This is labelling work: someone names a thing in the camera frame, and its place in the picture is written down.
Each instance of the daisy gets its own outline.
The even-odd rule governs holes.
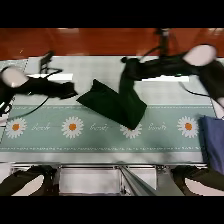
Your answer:
[[[26,121],[23,118],[17,118],[12,121],[9,121],[6,125],[6,135],[8,138],[17,138],[23,134],[23,131],[26,130]]]
[[[194,138],[198,135],[198,124],[197,122],[190,117],[182,117],[178,121],[178,130],[182,131],[182,135],[188,138]]]
[[[63,135],[65,135],[66,138],[71,139],[82,134],[83,126],[83,121],[78,117],[69,117],[63,122],[61,130],[64,132]]]
[[[129,128],[126,128],[125,126],[123,125],[120,125],[120,131],[123,132],[123,135],[126,136],[126,138],[135,138],[136,136],[139,136],[141,134],[141,130],[142,130],[142,125],[141,124],[138,124],[138,126],[135,128],[135,130],[131,130]]]

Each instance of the table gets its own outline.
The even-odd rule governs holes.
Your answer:
[[[95,78],[110,88],[118,91],[120,74],[124,64],[120,62],[122,56],[55,56],[50,67],[62,68],[63,73],[72,73],[72,81],[78,96],[66,100],[49,99],[46,106],[52,105],[79,105],[76,99],[87,92],[92,80]],[[156,57],[148,56],[144,60]],[[25,72],[38,73],[40,57],[31,57],[26,64]],[[190,82],[185,86],[198,93],[206,93],[196,76],[190,77]],[[136,82],[135,90],[147,105],[192,105],[209,107],[213,106],[206,97],[195,96],[184,91],[175,82]],[[16,96],[14,106],[39,105],[44,101],[44,96]],[[222,115],[220,108],[214,104],[216,112]],[[32,153],[32,152],[0,152],[1,161],[4,162],[60,162],[60,163],[131,163],[131,164],[181,164],[203,163],[201,152],[165,152],[165,153]]]

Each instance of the metal bar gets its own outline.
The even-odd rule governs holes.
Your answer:
[[[121,173],[123,174],[129,189],[134,196],[158,196],[151,186],[145,183],[141,178],[128,170],[125,166],[119,166]]]

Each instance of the table mat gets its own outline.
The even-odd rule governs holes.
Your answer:
[[[36,106],[13,106],[10,117]],[[201,152],[198,119],[214,117],[208,105],[150,105],[135,130],[84,106],[47,105],[7,123],[1,152],[161,153]]]

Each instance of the folded cloth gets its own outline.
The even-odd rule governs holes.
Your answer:
[[[77,101],[134,130],[142,119],[147,105],[139,99],[133,87],[134,81],[122,76],[118,94],[94,79],[90,91],[79,97]]]
[[[204,116],[201,124],[209,166],[224,175],[224,121]]]

